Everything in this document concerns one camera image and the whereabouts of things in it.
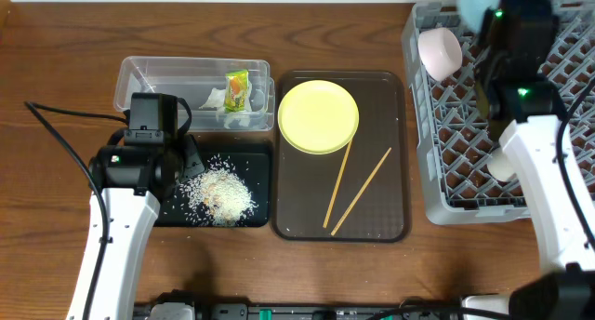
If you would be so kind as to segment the rice and nut leftovers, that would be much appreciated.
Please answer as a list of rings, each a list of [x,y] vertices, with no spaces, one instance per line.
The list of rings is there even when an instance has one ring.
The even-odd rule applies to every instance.
[[[179,187],[181,207],[191,225],[233,227],[251,218],[258,203],[230,157],[216,154],[203,173]]]

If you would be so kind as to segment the light blue bowl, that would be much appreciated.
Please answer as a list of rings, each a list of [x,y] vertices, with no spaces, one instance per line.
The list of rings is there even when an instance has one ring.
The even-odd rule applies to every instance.
[[[483,16],[488,8],[495,8],[499,0],[456,0],[458,14],[465,25],[474,33],[481,30]]]

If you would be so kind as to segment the pink round plate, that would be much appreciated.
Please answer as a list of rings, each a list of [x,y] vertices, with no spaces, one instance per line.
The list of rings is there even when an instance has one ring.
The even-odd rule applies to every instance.
[[[427,73],[441,82],[462,66],[462,49],[456,36],[441,27],[421,33],[417,43],[418,54]]]

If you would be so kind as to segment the green snack wrapper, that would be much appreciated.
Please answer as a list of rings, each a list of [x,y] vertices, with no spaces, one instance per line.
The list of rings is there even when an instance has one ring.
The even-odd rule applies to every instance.
[[[227,73],[224,107],[228,112],[245,110],[245,101],[248,99],[249,71],[241,70]]]

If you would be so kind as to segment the white cup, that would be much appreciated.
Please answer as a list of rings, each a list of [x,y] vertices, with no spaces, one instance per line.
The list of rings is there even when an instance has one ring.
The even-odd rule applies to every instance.
[[[500,182],[510,182],[516,175],[500,147],[494,149],[487,160],[488,172]]]

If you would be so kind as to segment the yellow round plate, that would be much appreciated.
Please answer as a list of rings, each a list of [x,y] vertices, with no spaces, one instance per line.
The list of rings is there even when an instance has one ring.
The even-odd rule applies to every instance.
[[[310,154],[342,149],[354,137],[359,120],[359,108],[351,93],[325,80],[292,87],[278,109],[278,126],[284,139]]]

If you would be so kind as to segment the wooden chopstick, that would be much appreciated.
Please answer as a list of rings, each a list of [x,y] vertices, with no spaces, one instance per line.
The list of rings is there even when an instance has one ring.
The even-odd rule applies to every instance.
[[[336,182],[335,182],[335,186],[334,186],[334,189],[333,189],[333,192],[332,192],[330,201],[329,201],[329,205],[328,205],[328,208],[326,210],[325,217],[324,217],[323,228],[327,228],[327,225],[328,225],[328,223],[330,221],[330,218],[331,218],[331,215],[332,215],[332,211],[333,211],[333,208],[334,208],[334,204],[336,202],[338,189],[340,187],[340,183],[342,181],[342,177],[343,177],[343,173],[344,173],[344,170],[345,170],[345,166],[347,165],[347,161],[348,161],[348,158],[349,158],[349,155],[350,155],[351,145],[352,145],[352,140],[350,140],[348,142],[348,144],[346,146],[346,150],[345,150],[344,155],[343,155],[343,159],[342,159],[342,162],[341,162],[341,165],[340,165],[338,174],[337,174],[337,179],[336,179]]]
[[[390,155],[391,151],[392,151],[392,148],[389,147],[388,150],[383,154],[383,156],[377,162],[377,164],[375,165],[374,169],[371,171],[371,173],[369,174],[369,176],[365,180],[364,184],[361,186],[361,188],[359,189],[358,193],[351,200],[349,206],[347,207],[347,209],[345,210],[345,212],[343,213],[343,215],[341,216],[341,218],[337,222],[337,224],[334,227],[334,229],[331,231],[330,234],[332,236],[336,235],[336,233],[338,232],[338,230],[341,228],[341,226],[343,225],[344,221],[347,219],[347,217],[349,216],[349,214],[352,212],[353,208],[358,203],[359,199],[364,194],[365,190],[367,189],[367,187],[369,186],[369,184],[371,183],[371,181],[373,180],[373,178],[376,176],[376,174],[378,173],[379,169],[384,164],[384,162],[387,159],[387,157]]]

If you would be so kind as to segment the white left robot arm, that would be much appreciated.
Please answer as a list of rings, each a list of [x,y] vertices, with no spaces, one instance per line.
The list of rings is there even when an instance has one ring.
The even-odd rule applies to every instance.
[[[70,319],[128,319],[142,259],[161,205],[205,167],[189,129],[178,123],[183,98],[131,97],[127,126],[90,160],[90,222]]]

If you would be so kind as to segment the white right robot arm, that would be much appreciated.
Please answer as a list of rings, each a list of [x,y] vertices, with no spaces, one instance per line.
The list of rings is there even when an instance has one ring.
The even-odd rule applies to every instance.
[[[569,123],[594,88],[567,106],[540,72],[560,29],[554,0],[457,0],[485,52],[474,69],[477,107],[516,177],[534,225],[541,278],[511,293],[513,319],[594,316],[594,204],[576,161]]]

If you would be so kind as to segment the grey dishwasher rack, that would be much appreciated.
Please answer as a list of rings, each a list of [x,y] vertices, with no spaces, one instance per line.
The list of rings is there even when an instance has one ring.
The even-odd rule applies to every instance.
[[[559,89],[564,103],[572,105],[594,76],[594,0],[558,0],[554,11],[561,29],[539,71]],[[437,82],[420,60],[417,39],[440,27],[456,36],[463,64]],[[448,225],[529,218],[520,183],[499,182],[487,169],[494,144],[476,108],[472,74],[484,53],[475,35],[447,6],[418,3],[405,24],[402,43],[416,110],[416,154],[428,219]]]

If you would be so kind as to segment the black rectangular tray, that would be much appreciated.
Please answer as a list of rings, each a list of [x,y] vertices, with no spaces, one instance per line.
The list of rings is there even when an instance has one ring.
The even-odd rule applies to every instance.
[[[261,227],[269,221],[271,189],[271,154],[264,144],[246,143],[235,145],[204,145],[199,154],[207,167],[206,160],[216,154],[229,156],[236,166],[236,171],[258,203],[254,215],[233,227]],[[214,225],[197,226],[185,221],[179,187],[175,194],[162,204],[157,227],[220,227]]]

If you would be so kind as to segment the crumpled white tissue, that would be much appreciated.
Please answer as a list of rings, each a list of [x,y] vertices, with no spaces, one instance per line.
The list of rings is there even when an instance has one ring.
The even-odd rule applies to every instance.
[[[248,89],[249,97],[245,98],[245,108],[238,112],[227,112],[224,107],[225,91],[223,89],[213,88],[206,102],[200,107],[201,110],[214,109],[215,118],[223,120],[223,125],[231,129],[231,124],[236,123],[239,127],[248,127],[250,116],[248,113],[258,112],[264,109],[266,96],[261,89]]]

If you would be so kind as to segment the clear plastic bin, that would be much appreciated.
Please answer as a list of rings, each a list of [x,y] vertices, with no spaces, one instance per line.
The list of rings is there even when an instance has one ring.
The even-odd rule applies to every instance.
[[[231,129],[215,118],[214,109],[201,110],[213,88],[226,91],[227,73],[248,70],[249,87],[261,89],[264,109],[248,113],[250,124]],[[269,131],[274,125],[275,88],[265,60],[131,56],[123,60],[113,99],[114,109],[127,110],[133,93],[162,93],[185,99],[192,110],[191,132]]]

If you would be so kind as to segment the brown serving tray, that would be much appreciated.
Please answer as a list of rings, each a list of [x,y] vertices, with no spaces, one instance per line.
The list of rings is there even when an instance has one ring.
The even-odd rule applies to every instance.
[[[277,140],[276,202],[272,226],[293,241],[395,243],[410,230],[410,179],[403,84],[390,72],[291,71],[279,87],[322,79],[346,88],[360,113],[327,228],[324,217],[346,149],[303,153]],[[336,235],[330,233],[383,154],[392,151]]]

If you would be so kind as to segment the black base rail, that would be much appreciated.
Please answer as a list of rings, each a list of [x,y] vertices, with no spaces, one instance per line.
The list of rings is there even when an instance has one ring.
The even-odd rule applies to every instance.
[[[361,304],[337,302],[253,302],[247,297],[215,297],[185,290],[171,290],[147,302],[137,302],[132,311],[134,319],[148,319],[152,309],[162,303],[186,303],[193,308],[194,318],[202,319],[368,319],[392,309],[422,307],[419,313],[404,313],[402,319],[460,320],[457,313],[436,312],[440,301],[409,298],[394,304]]]

